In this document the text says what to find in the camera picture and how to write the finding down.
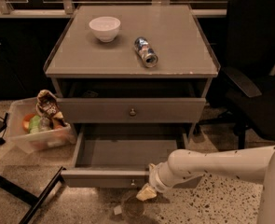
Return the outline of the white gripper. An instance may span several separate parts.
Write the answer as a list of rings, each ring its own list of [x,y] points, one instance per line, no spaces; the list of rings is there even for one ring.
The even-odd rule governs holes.
[[[164,193],[173,187],[173,174],[166,162],[158,165],[148,164],[149,184],[145,184],[137,193],[139,201],[146,201],[157,197],[157,192]]]

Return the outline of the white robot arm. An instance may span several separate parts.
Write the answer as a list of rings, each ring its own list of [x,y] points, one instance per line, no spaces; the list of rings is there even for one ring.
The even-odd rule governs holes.
[[[165,162],[149,165],[148,182],[136,195],[155,198],[204,174],[228,176],[263,186],[256,224],[275,224],[275,146],[214,153],[177,149]]]

